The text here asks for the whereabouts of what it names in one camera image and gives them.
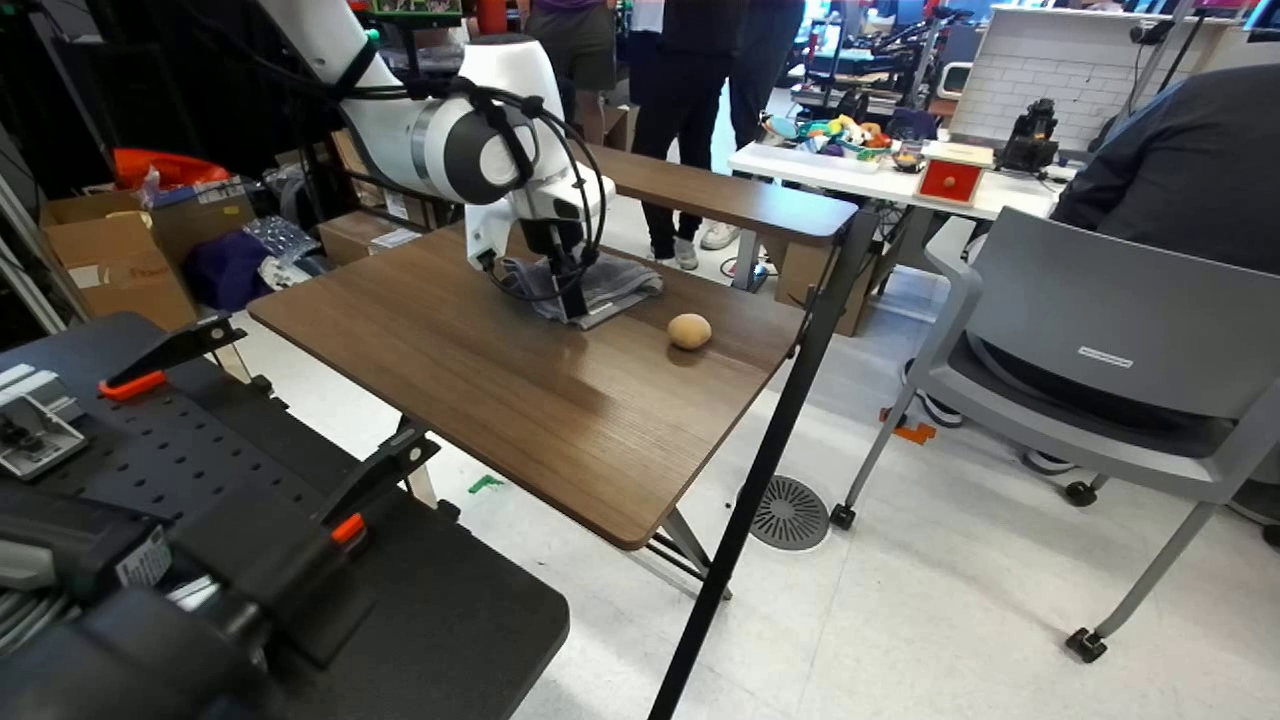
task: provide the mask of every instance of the chair seat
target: chair seat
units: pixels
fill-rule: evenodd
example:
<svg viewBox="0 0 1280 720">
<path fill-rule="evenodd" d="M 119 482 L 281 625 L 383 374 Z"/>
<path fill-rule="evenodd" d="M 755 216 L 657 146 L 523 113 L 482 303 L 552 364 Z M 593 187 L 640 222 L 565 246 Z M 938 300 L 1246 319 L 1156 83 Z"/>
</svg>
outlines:
<svg viewBox="0 0 1280 720">
<path fill-rule="evenodd" d="M 924 387 L 973 423 L 1022 449 L 1040 449 L 1081 469 L 1169 489 L 1180 495 L 1215 495 L 1219 478 L 1205 458 L 1206 449 L 1219 449 L 1226 431 L 1223 423 L 1187 423 L 1170 446 L 1169 438 L 1158 438 L 1169 428 L 1112 423 L 1102 418 L 1070 408 L 1066 399 L 1050 399 L 1036 387 L 1012 385 L 988 374 L 988 364 L 962 341 L 957 345 L 946 364 L 928 374 Z"/>
<path fill-rule="evenodd" d="M 1000 364 L 1000 352 L 993 349 L 988 357 L 978 357 L 976 341 L 959 341 L 946 364 L 1012 404 L 1026 404 L 1031 414 L 1050 418 L 1059 423 L 1090 428 L 1098 438 L 1114 438 L 1140 449 L 1176 451 L 1176 458 L 1213 458 L 1233 438 L 1226 422 L 1206 422 L 1206 418 L 1170 418 L 1153 408 L 1145 422 L 1114 422 L 1114 418 L 1081 408 L 1066 396 L 1050 396 L 1036 385 L 1017 379 L 1012 374 L 996 374 L 993 364 Z"/>
</svg>

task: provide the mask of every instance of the white wall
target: white wall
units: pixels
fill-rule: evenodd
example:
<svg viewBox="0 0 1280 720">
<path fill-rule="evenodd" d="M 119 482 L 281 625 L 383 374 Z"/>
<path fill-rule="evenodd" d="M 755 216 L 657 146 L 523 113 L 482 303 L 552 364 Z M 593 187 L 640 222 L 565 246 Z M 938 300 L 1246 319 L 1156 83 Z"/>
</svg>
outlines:
<svg viewBox="0 0 1280 720">
<path fill-rule="evenodd" d="M 1140 16 L 1000 9 L 976 54 L 953 132 L 1000 146 L 1012 120 L 1049 97 L 1054 102 L 1059 147 L 1083 153 L 1134 83 L 1145 62 L 1128 41 L 1134 24 Z M 1187 28 L 1169 31 L 1170 54 L 1164 54 L 1164 70 L 1182 43 L 1182 31 Z M 1180 78 L 1205 72 L 1223 31 L 1226 24 L 1219 21 L 1205 24 Z"/>
</svg>

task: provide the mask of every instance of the cardboard box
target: cardboard box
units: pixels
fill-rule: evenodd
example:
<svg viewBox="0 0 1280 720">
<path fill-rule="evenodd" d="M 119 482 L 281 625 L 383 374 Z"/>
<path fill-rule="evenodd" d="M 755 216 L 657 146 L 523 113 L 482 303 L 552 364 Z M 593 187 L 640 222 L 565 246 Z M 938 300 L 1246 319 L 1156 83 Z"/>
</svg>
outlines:
<svg viewBox="0 0 1280 720">
<path fill-rule="evenodd" d="M 42 226 L 75 226 L 75 222 L 105 222 L 105 216 L 136 216 L 140 200 L 133 193 L 105 193 L 105 198 L 70 198 L 51 200 L 42 208 Z M 147 208 L 145 226 L 154 238 L 154 247 L 167 257 L 171 269 L 183 269 L 190 247 L 221 240 L 232 229 L 250 222 L 246 198 L 194 198 L 183 204 Z"/>
<path fill-rule="evenodd" d="M 348 128 L 332 132 L 332 147 L 337 147 L 341 167 L 350 178 L 350 193 L 356 193 L 359 208 L 400 216 L 414 229 L 437 229 L 437 208 L 428 198 L 390 193 L 373 180 Z"/>
<path fill-rule="evenodd" d="M 390 222 L 367 214 L 348 214 L 320 226 L 320 246 L 332 269 L 411 240 L 419 240 L 419 232 L 394 229 Z"/>
<path fill-rule="evenodd" d="M 90 315 L 140 313 L 159 329 L 194 319 L 194 303 L 154 247 L 133 198 L 56 200 L 42 214 L 51 257 Z"/>
<path fill-rule="evenodd" d="M 829 247 L 813 247 L 813 246 L 789 246 L 782 263 L 777 272 L 777 300 L 782 303 L 807 303 L 807 294 L 816 294 L 825 269 L 829 269 Z M 854 282 L 854 288 L 845 300 L 845 315 L 835 323 L 835 334 L 854 337 L 859 323 L 873 315 L 873 282 L 874 282 L 874 263 Z"/>
<path fill-rule="evenodd" d="M 187 204 L 151 208 L 151 232 L 171 269 L 183 269 L 190 247 L 221 240 L 256 222 L 246 198 L 194 198 Z"/>
</svg>

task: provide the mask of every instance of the table surface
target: table surface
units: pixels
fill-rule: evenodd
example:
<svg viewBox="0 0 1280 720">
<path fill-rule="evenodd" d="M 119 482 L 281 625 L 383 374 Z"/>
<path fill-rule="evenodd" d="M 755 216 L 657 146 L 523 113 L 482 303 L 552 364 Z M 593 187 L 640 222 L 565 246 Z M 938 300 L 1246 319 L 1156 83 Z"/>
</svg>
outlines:
<svg viewBox="0 0 1280 720">
<path fill-rule="evenodd" d="M 730 171 L 777 178 L 790 184 L 813 184 L 829 193 L 867 198 L 884 204 L 915 204 L 946 216 L 996 222 L 1004 208 L 1026 216 L 1049 216 L 1062 184 L 1043 184 L 1026 178 L 983 171 L 973 204 L 915 198 L 915 171 L 884 171 L 848 155 L 816 155 L 801 147 L 748 146 L 730 155 Z"/>
<path fill-rule="evenodd" d="M 674 313 L 717 341 L 668 349 Z M 650 540 L 801 334 L 801 308 L 679 272 L 593 334 L 556 329 L 471 272 L 456 229 L 250 315 L 617 549 Z"/>
<path fill-rule="evenodd" d="M 797 187 L 777 187 L 777 184 L 755 184 L 738 178 L 712 178 L 700 167 L 650 159 L 650 155 L 633 155 L 617 147 L 595 147 L 593 155 L 599 171 L 624 193 L 642 204 L 665 204 L 665 208 L 682 208 L 700 214 L 723 226 L 772 232 L 782 240 L 807 240 L 807 246 L 829 246 L 854 204 L 831 200 L 831 198 L 813 198 Z"/>
<path fill-rule="evenodd" d="M 100 414 L 97 379 L 145 352 L 159 334 L 140 315 L 111 315 L 0 352 L 0 370 L 37 364 L 61 374 L 62 387 Z M 212 364 L 180 364 L 171 387 L 190 396 L 223 428 L 259 449 L 312 489 L 337 489 L 356 460 L 295 423 L 281 404 L 228 379 Z M 100 423 L 86 451 L 119 446 Z M 568 631 L 561 592 L 482 549 L 442 511 L 403 504 L 389 511 L 376 540 L 356 554 L 356 584 L 376 598 L 373 617 L 329 663 L 275 669 L 281 688 L 259 702 L 266 715 L 512 715 Z"/>
</svg>

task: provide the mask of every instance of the chair backrest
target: chair backrest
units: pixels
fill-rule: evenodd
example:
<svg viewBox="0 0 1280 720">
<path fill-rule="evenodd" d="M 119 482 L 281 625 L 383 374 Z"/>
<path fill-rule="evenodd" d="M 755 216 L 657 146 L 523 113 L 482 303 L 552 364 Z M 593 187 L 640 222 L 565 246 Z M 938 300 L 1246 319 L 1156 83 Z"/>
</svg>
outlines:
<svg viewBox="0 0 1280 720">
<path fill-rule="evenodd" d="M 1280 376 L 1280 278 L 1022 214 L 996 222 L 976 272 L 967 334 L 1062 379 L 1236 422 Z"/>
</svg>

